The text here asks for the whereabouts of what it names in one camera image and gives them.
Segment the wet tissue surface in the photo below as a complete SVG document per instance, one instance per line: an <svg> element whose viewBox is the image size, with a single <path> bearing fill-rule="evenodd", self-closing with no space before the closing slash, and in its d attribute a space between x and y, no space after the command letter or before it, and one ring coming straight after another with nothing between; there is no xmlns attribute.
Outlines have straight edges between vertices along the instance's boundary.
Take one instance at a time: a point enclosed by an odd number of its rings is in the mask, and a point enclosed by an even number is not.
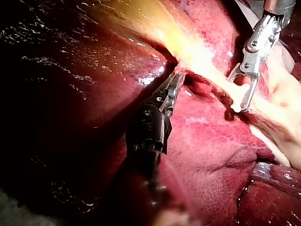
<svg viewBox="0 0 301 226"><path fill-rule="evenodd" d="M218 69L229 71L249 34L230 10L235 4L171 2L196 24ZM166 50L118 35L61 0L5 1L0 19L0 185L20 205L74 224L301 225L300 173L274 165L247 119L193 75L171 119L158 186L135 159L122 164L131 113L177 64Z"/></svg>

